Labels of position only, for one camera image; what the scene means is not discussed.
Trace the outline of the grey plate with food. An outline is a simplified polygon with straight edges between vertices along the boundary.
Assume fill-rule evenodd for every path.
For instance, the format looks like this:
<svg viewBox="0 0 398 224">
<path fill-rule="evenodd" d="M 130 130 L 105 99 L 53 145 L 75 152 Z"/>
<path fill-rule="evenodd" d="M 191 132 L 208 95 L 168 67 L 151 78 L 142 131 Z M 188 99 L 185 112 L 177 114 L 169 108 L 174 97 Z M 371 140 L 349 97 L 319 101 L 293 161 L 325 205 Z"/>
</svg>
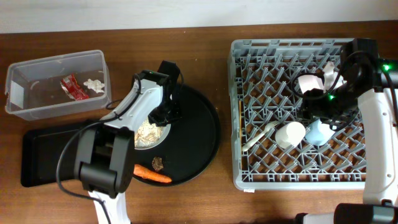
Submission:
<svg viewBox="0 0 398 224">
<path fill-rule="evenodd" d="M 146 118 L 134 135 L 135 149 L 146 150 L 159 145 L 166 139 L 171 129 L 171 125 L 156 126 L 150 124 Z"/>
</svg>

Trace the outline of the wooden chopstick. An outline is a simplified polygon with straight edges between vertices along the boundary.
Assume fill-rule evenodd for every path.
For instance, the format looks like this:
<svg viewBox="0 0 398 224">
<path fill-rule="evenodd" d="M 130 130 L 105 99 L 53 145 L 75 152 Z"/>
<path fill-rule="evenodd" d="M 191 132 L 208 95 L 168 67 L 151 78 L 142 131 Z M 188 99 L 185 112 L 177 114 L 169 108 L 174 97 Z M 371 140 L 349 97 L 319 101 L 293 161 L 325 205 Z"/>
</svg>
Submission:
<svg viewBox="0 0 398 224">
<path fill-rule="evenodd" d="M 238 100 L 238 126 L 239 126 L 239 140 L 242 138 L 242 101 Z"/>
</svg>

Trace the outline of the light blue cup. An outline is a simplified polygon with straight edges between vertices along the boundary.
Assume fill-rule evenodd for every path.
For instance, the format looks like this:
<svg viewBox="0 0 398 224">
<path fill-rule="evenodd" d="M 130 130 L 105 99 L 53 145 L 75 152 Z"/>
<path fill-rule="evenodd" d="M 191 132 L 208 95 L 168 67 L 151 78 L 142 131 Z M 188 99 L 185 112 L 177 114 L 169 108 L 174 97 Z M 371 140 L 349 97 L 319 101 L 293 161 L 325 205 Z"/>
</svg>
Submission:
<svg viewBox="0 0 398 224">
<path fill-rule="evenodd" d="M 305 139 L 314 146 L 325 145 L 335 134 L 328 124 L 322 123 L 319 119 L 311 123 L 308 128 L 309 132 L 305 135 Z"/>
</svg>

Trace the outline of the white paper cup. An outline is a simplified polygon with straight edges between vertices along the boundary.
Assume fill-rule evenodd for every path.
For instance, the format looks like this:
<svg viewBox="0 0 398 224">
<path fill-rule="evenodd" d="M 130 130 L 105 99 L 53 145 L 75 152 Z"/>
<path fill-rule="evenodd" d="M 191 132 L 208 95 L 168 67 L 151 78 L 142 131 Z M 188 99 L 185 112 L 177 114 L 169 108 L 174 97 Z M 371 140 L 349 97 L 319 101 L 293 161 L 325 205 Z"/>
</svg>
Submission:
<svg viewBox="0 0 398 224">
<path fill-rule="evenodd" d="M 287 123 L 275 134 L 276 143 L 282 148 L 296 147 L 305 137 L 305 126 L 297 121 Z"/>
</svg>

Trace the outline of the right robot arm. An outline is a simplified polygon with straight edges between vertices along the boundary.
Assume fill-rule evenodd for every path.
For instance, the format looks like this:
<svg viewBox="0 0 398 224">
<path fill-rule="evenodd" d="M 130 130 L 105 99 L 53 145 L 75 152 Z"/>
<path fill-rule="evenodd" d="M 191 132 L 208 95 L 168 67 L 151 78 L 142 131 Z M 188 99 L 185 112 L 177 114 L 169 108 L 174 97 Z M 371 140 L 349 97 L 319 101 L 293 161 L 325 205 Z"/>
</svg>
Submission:
<svg viewBox="0 0 398 224">
<path fill-rule="evenodd" d="M 362 203 L 331 213 L 299 213 L 295 223 L 397 223 L 397 61 L 379 58 L 373 39 L 353 39 L 340 50 L 341 66 L 327 91 L 294 92 L 300 115 L 342 130 L 362 118 L 366 181 Z"/>
</svg>

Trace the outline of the white plastic fork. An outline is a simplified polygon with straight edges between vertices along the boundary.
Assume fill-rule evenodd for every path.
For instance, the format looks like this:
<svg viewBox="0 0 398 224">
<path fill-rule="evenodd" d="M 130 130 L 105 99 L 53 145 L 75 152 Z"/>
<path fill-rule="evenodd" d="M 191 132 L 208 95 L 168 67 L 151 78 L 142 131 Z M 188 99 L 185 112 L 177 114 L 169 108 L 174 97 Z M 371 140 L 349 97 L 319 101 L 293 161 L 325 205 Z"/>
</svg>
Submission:
<svg viewBox="0 0 398 224">
<path fill-rule="evenodd" d="M 255 143 L 258 142 L 258 140 L 260 140 L 260 138 L 262 138 L 268 131 L 270 131 L 272 128 L 276 127 L 277 125 L 279 125 L 278 121 L 272 121 L 270 123 L 268 123 L 264 130 L 258 134 L 257 136 L 255 136 L 254 138 L 252 138 L 251 140 L 249 140 L 243 147 L 242 147 L 242 151 L 246 152 L 248 151 L 250 148 L 253 147 L 253 145 L 255 145 Z"/>
</svg>

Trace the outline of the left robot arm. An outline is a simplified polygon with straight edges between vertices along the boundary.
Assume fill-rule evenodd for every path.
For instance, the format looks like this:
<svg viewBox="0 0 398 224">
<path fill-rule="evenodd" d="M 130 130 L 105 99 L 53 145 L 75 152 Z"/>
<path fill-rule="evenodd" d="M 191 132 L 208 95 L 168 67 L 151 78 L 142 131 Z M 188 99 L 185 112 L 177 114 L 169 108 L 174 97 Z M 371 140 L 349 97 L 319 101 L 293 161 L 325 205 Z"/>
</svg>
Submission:
<svg viewBox="0 0 398 224">
<path fill-rule="evenodd" d="M 64 193 L 94 203 L 99 223 L 129 223 L 126 196 L 135 166 L 134 135 L 145 119 L 168 126 L 180 118 L 178 94 L 184 77 L 180 70 L 134 74 L 130 92 L 117 107 L 79 129 L 74 176 L 88 195 L 66 189 L 56 171 L 58 187 Z"/>
</svg>

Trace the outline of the orange carrot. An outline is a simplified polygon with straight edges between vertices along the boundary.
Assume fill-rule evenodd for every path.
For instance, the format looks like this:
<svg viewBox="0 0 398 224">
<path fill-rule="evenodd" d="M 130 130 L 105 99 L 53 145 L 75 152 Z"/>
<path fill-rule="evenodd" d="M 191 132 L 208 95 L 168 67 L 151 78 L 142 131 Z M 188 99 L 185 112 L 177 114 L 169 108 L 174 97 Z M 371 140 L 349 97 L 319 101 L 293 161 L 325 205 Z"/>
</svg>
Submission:
<svg viewBox="0 0 398 224">
<path fill-rule="evenodd" d="M 170 177 L 153 172 L 139 164 L 134 165 L 133 174 L 143 179 L 149 179 L 155 182 L 161 182 L 167 184 L 172 182 L 172 179 Z"/>
</svg>

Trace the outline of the brown food scrap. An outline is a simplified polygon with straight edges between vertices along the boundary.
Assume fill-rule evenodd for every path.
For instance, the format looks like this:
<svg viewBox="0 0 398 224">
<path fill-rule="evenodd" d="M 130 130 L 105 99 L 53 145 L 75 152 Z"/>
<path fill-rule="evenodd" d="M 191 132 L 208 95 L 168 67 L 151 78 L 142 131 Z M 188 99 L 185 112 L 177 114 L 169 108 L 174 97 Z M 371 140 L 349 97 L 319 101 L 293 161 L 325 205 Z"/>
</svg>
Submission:
<svg viewBox="0 0 398 224">
<path fill-rule="evenodd" d="M 162 158 L 161 157 L 154 157 L 152 160 L 152 168 L 156 171 L 159 172 L 164 168 Z"/>
</svg>

